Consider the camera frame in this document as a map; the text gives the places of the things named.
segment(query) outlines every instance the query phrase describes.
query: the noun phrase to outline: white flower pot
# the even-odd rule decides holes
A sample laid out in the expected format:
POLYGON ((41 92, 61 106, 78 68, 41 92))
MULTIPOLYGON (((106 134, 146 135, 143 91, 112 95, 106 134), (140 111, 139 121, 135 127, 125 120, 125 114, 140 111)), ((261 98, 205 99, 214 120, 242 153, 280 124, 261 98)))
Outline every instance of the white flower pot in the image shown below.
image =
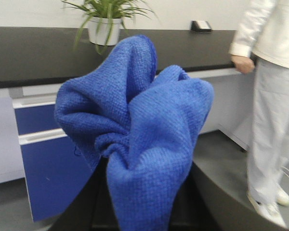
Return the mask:
MULTIPOLYGON (((96 31, 100 20, 101 18, 93 17, 88 22, 89 40, 94 44, 105 45, 109 30, 111 28, 111 24, 109 23, 109 20, 107 18, 102 18, 99 30, 96 31)), ((108 46, 114 46, 118 43, 121 22, 121 18, 113 19, 113 27, 109 41, 107 43, 108 46)))

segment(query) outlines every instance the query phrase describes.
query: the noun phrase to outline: gray floor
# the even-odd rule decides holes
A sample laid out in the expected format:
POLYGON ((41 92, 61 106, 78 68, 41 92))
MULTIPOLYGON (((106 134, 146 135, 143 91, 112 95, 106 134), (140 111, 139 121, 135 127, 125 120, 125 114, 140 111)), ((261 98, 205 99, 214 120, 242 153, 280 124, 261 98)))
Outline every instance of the gray floor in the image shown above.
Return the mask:
POLYGON ((46 231, 55 219, 33 223, 25 179, 0 184, 0 231, 46 231))
MULTIPOLYGON (((195 153, 194 161, 212 181, 253 211, 246 198, 246 153, 220 132, 200 136, 195 153)), ((289 193, 287 177, 282 186, 289 193)), ((280 209, 289 227, 289 207, 280 209)), ((0 231, 46 231, 55 220, 32 222, 24 179, 0 184, 0 231)))
MULTIPOLYGON (((220 131, 200 136, 194 151, 194 163, 208 179, 238 204, 255 212, 246 197, 246 157, 247 153, 220 131)), ((289 178, 285 175, 281 185, 289 194, 289 178)), ((280 211, 289 228, 289 207, 280 206, 280 211)))

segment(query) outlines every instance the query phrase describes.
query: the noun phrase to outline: green leaves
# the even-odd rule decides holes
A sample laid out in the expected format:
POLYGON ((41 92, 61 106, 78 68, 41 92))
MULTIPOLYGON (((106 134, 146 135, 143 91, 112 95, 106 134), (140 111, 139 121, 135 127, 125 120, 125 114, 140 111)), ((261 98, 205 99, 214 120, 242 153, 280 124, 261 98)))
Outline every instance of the green leaves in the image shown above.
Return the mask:
POLYGON ((132 18, 136 14, 146 16, 148 12, 153 13, 144 0, 84 0, 82 5, 77 5, 67 0, 62 0, 62 2, 70 4, 74 8, 84 12, 94 13, 96 17, 108 19, 122 17, 132 18), (146 4, 148 9, 138 7, 137 3, 139 2, 146 4))
MULTIPOLYGON (((80 28, 77 31, 74 48, 76 48, 77 44, 79 43, 79 40, 80 40, 82 31, 85 25, 93 17, 107 18, 109 20, 110 27, 109 27, 109 31, 107 32, 108 35, 104 44, 105 46, 107 46, 110 35, 112 33, 113 19, 122 18, 122 26, 124 29, 126 29, 124 22, 123 22, 123 18, 133 18, 137 14, 148 17, 146 15, 148 12, 154 13, 144 0, 84 0, 83 4, 81 5, 75 4, 73 2, 69 2, 67 0, 61 0, 61 1, 71 5, 72 8, 76 8, 76 9, 84 11, 84 14, 86 16, 85 20, 83 21, 83 23, 81 24, 80 28), (147 8, 138 7, 137 3, 140 3, 140 2, 144 3, 147 6, 147 8)), ((101 23, 102 23, 102 20, 99 20, 99 25, 98 25, 96 33, 99 32, 101 23)), ((96 48, 97 52, 101 53, 100 49, 98 48, 98 45, 96 46, 97 46, 96 48)))

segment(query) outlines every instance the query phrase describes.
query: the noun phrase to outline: potted plant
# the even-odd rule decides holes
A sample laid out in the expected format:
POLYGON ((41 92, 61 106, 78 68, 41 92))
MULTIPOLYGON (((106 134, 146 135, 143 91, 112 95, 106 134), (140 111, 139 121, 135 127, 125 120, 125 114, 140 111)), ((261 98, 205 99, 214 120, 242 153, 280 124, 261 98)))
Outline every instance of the potted plant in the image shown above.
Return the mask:
POLYGON ((117 44, 120 25, 126 29, 124 18, 133 18, 137 14, 146 16, 148 12, 153 12, 144 0, 84 0, 82 4, 66 0, 62 0, 62 2, 71 5, 72 8, 84 11, 85 20, 77 31, 75 47, 85 25, 88 24, 89 40, 96 44, 97 50, 98 45, 117 44), (144 3, 148 9, 138 7, 137 3, 139 2, 144 3))

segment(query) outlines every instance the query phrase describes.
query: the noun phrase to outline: microfiber cloth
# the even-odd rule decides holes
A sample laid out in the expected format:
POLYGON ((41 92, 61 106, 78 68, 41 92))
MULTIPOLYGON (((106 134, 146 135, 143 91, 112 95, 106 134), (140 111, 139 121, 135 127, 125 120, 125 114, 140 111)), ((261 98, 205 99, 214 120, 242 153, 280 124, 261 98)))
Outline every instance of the microfiber cloth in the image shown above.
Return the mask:
POLYGON ((93 72, 58 91, 55 117, 95 169, 106 175, 122 231, 166 231, 213 101, 210 83, 179 66, 155 77, 149 38, 122 40, 93 72))

